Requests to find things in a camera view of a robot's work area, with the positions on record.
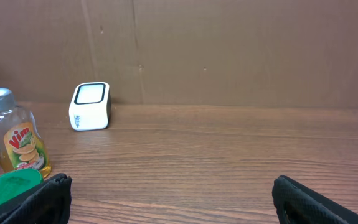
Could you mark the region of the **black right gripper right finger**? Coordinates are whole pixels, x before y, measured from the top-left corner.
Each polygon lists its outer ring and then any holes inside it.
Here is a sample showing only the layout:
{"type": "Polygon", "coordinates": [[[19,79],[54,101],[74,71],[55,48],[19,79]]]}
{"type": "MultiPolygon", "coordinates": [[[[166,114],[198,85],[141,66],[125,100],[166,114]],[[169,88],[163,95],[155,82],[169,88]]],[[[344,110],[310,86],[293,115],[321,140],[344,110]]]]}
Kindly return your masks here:
{"type": "Polygon", "coordinates": [[[272,197],[280,224],[358,224],[358,214],[285,175],[274,180],[272,197]]]}

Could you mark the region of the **yellow Vim dish soap bottle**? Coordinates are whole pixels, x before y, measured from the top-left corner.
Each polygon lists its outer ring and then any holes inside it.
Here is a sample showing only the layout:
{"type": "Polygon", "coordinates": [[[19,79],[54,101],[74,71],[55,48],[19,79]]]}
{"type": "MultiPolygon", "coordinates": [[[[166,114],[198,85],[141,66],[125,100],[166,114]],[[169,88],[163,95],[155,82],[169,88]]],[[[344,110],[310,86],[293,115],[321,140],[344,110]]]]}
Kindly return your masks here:
{"type": "Polygon", "coordinates": [[[0,165],[4,172],[34,169],[43,178],[52,171],[32,112],[18,105],[7,88],[0,88],[0,165]]]}

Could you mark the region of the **green-capped white bottle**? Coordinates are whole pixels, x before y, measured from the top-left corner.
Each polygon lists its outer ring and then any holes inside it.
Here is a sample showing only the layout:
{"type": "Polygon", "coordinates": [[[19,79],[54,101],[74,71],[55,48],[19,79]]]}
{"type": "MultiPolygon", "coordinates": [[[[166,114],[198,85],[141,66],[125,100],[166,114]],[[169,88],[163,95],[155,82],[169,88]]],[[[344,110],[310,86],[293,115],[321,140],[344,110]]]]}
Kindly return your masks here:
{"type": "Polygon", "coordinates": [[[0,176],[0,205],[43,182],[35,169],[21,169],[0,176]]]}

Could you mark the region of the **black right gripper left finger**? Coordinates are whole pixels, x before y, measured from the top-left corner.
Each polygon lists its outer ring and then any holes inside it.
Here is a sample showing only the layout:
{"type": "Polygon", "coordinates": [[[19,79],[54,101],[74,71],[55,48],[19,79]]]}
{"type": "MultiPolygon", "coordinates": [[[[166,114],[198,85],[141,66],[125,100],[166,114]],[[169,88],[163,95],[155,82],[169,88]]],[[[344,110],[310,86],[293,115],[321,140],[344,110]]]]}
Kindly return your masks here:
{"type": "Polygon", "coordinates": [[[67,224],[72,178],[57,174],[0,205],[0,224],[67,224]]]}

